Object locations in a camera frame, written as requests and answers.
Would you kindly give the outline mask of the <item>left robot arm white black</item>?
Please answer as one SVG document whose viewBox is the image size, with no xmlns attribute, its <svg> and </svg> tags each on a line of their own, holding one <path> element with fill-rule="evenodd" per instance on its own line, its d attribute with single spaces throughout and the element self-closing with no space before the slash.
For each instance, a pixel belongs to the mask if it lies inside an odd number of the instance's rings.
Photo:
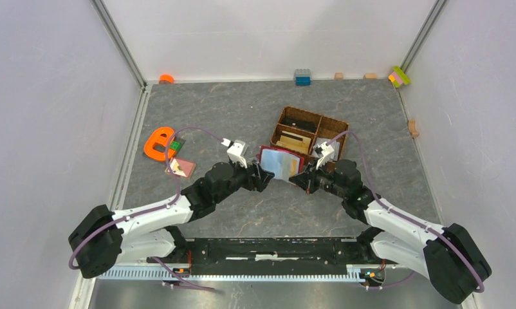
<svg viewBox="0 0 516 309">
<path fill-rule="evenodd" d="M 273 177 L 258 162 L 248 167 L 219 162 L 179 195 L 165 200 L 121 211 L 98 205 L 69 235 L 73 251 L 69 268 L 90 279 L 138 259 L 166 257 L 180 262 L 187 255 L 187 244 L 178 225 L 209 215 L 239 189 L 263 192 Z"/>
</svg>

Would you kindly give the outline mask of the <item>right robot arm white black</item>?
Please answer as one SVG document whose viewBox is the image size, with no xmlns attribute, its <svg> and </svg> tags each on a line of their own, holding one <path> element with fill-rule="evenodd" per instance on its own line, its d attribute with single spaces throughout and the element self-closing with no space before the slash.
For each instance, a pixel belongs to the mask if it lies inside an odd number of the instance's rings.
<svg viewBox="0 0 516 309">
<path fill-rule="evenodd" d="M 444 227 L 395 207 L 363 184 L 355 162 L 341 160 L 330 171 L 310 164 L 289 181 L 308 194 L 322 189 L 338 196 L 350 217 L 369 226 L 356 246 L 362 261 L 379 258 L 407 267 L 454 304 L 483 292 L 492 268 L 470 233 L 456 223 Z"/>
</svg>

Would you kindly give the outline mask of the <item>red card holder wallet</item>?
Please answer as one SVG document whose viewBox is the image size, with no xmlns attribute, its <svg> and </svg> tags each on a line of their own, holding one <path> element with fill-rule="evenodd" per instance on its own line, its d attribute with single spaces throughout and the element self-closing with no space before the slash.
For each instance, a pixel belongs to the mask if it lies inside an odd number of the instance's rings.
<svg viewBox="0 0 516 309">
<path fill-rule="evenodd" d="M 274 174 L 274 179 L 289 182 L 304 167 L 304 158 L 285 149 L 262 145 L 258 154 L 261 167 Z"/>
</svg>

